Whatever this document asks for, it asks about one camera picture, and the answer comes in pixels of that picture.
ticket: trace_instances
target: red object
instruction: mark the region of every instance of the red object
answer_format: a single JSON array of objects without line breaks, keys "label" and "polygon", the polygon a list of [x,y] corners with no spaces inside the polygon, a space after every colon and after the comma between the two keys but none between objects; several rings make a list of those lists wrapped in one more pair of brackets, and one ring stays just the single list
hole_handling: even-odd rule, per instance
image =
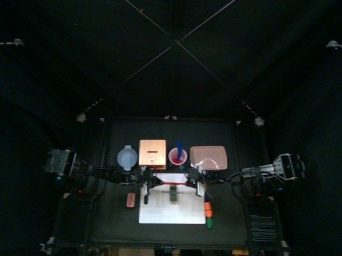
[{"label": "red object", "polygon": [[135,205],[135,193],[129,193],[127,195],[127,207],[134,208]]}]

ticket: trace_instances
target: pink liquid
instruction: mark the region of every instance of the pink liquid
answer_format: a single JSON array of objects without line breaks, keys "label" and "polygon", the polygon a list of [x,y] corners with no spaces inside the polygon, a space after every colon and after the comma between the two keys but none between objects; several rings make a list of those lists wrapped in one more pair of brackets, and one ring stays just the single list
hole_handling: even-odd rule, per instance
[{"label": "pink liquid", "polygon": [[182,159],[173,158],[173,162],[174,162],[175,164],[181,164],[181,163],[182,163]]}]

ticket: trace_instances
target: black wall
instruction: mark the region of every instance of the black wall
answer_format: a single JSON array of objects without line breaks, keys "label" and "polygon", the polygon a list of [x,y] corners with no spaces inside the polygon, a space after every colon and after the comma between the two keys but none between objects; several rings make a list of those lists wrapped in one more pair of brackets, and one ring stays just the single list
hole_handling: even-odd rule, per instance
[{"label": "black wall", "polygon": [[292,184],[281,203],[286,237],[298,255],[341,254],[341,69],[342,52],[328,51],[266,125],[273,158],[293,152],[309,160],[306,179]]},{"label": "black wall", "polygon": [[[0,254],[37,255],[51,235],[59,194],[42,165],[73,145],[75,117],[6,51],[0,52]],[[332,50],[306,83],[266,119],[272,159],[301,153],[308,177],[282,198],[286,238],[297,255],[338,255],[341,241],[342,51]]]},{"label": "black wall", "polygon": [[6,51],[0,67],[0,255],[38,255],[61,196],[42,166],[51,148],[71,146],[75,122]]}]

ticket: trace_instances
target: green object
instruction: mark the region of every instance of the green object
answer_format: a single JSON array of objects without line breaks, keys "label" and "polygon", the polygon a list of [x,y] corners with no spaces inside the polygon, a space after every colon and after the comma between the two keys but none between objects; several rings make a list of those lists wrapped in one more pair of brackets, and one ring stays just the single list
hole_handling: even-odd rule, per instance
[{"label": "green object", "polygon": [[213,218],[208,218],[208,227],[209,227],[209,229],[214,228],[214,220],[213,220]]}]

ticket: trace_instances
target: metal rod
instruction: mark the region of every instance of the metal rod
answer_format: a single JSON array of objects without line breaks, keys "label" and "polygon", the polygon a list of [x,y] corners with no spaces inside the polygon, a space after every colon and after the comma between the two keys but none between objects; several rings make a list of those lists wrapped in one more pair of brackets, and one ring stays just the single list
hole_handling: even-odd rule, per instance
[{"label": "metal rod", "polygon": [[182,42],[236,1],[230,1],[178,41]]},{"label": "metal rod", "polygon": [[133,7],[134,9],[150,20],[150,22],[159,28],[159,30],[167,35],[170,36],[170,33],[154,22],[154,20],[143,13],[143,11],[129,1],[125,0]]},{"label": "metal rod", "polygon": [[[117,87],[114,87],[111,90],[110,90],[110,92],[109,92],[109,94],[107,94],[107,96],[106,97],[109,97],[111,94],[113,94],[113,92],[117,90],[117,89],[119,89],[126,83],[127,83],[127,81],[169,51],[171,49],[171,47],[169,47],[162,53],[159,53],[158,55],[157,55],[157,57],[153,59],[153,60],[150,60],[149,62],[147,62],[147,64],[146,65],[143,65],[143,67],[117,86]],[[105,101],[105,98],[106,97],[103,97],[103,98],[101,98],[101,99],[98,99],[91,105],[90,105],[90,107],[81,113],[81,114],[85,114],[85,113],[87,113],[102,101]]]},{"label": "metal rod", "polygon": [[[189,51],[189,49],[181,44],[181,42],[178,40],[175,40],[177,44],[182,47],[182,49],[189,53],[189,55],[194,58],[194,60],[200,63],[200,65],[208,70],[208,72],[212,74],[212,76],[217,79],[217,81],[221,83],[221,85],[225,86],[225,88],[228,88],[225,82],[220,79],[220,77],[214,74],[214,72],[209,69],[209,67],[201,62],[201,60],[196,57],[196,55]],[[253,110],[253,108],[250,107],[250,105],[244,101],[244,99],[233,92],[232,90],[232,94],[236,97],[236,99],[238,101],[241,101],[241,103],[244,104],[244,106],[250,110],[250,112],[253,113],[253,115],[256,117],[260,117],[258,113]]]}]

